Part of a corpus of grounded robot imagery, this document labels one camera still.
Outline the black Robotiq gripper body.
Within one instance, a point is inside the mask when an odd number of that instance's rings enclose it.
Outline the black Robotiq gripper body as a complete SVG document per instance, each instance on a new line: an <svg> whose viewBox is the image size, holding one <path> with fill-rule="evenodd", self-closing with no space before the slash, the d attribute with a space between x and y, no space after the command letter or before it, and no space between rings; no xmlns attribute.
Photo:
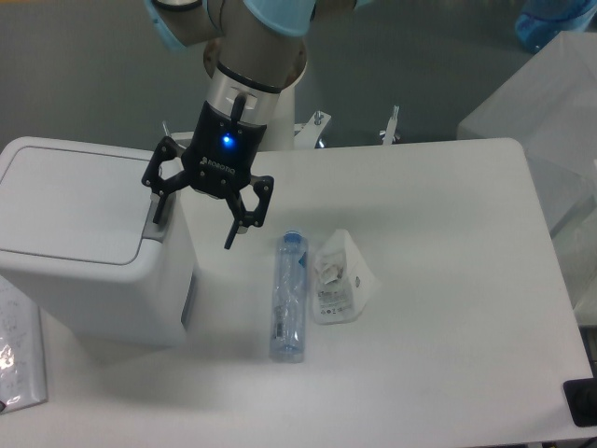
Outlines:
<svg viewBox="0 0 597 448"><path fill-rule="evenodd" d="M191 143L182 156L190 186L218 199L228 187L238 197L251 181L251 167L267 130L243 120L246 101L236 99L229 115L204 103Z"/></svg>

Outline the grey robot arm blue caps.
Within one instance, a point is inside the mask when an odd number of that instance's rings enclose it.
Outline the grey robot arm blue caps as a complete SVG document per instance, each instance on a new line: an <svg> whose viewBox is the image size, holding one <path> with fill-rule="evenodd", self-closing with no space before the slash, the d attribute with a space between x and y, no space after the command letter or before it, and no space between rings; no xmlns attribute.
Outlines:
<svg viewBox="0 0 597 448"><path fill-rule="evenodd" d="M146 167L143 185L158 205L190 187L221 199L233 216L225 247L264 224L274 180L251 167L314 20L352 12L362 1L147 1L147 13L170 49L218 38L215 71L187 147L164 136Z"/></svg>

